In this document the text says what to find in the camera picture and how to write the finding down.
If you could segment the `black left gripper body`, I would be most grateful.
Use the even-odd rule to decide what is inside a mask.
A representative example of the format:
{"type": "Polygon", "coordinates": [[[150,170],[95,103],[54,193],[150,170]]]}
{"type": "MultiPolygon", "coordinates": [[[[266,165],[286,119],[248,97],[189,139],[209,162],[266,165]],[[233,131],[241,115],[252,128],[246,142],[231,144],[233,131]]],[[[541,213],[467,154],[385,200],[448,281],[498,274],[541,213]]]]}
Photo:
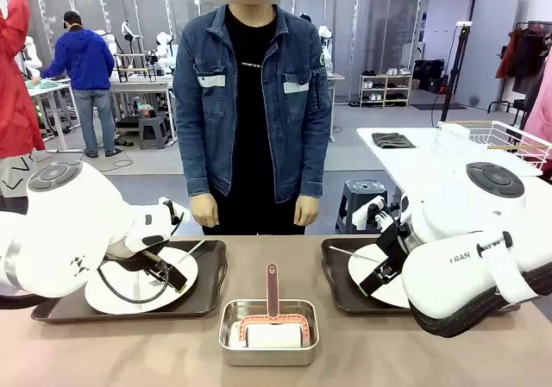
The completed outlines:
{"type": "Polygon", "coordinates": [[[170,274],[173,268],[171,263],[165,261],[158,254],[151,253],[148,250],[142,251],[141,256],[143,257],[142,270],[148,276],[151,276],[158,281],[170,280],[170,274]]]}

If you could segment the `person's left hand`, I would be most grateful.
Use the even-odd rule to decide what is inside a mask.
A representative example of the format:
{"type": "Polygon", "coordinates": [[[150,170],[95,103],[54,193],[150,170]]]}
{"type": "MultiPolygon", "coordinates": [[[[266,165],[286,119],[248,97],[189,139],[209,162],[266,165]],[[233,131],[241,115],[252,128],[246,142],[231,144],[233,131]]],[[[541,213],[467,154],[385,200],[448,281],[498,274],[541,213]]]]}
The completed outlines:
{"type": "Polygon", "coordinates": [[[294,224],[300,227],[311,225],[320,213],[320,198],[300,195],[296,201],[294,224]]]}

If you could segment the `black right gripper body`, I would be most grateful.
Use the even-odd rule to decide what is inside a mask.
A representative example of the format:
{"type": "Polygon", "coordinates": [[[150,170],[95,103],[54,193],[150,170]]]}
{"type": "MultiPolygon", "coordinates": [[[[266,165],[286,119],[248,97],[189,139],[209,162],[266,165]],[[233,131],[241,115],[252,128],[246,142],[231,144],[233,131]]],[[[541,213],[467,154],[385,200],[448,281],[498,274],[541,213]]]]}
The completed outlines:
{"type": "Polygon", "coordinates": [[[394,222],[382,231],[376,240],[376,246],[386,256],[385,260],[378,265],[377,270],[381,272],[401,272],[409,253],[405,248],[400,229],[394,222]]]}

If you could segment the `person's right hand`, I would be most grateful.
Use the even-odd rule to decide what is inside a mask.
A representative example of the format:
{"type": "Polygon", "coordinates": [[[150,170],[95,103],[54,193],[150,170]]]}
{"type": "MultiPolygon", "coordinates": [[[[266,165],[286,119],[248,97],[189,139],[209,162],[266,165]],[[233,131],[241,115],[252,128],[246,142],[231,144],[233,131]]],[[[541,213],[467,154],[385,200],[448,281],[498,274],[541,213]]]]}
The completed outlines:
{"type": "Polygon", "coordinates": [[[210,193],[191,197],[191,213],[202,227],[213,228],[219,225],[216,200],[210,193]]]}

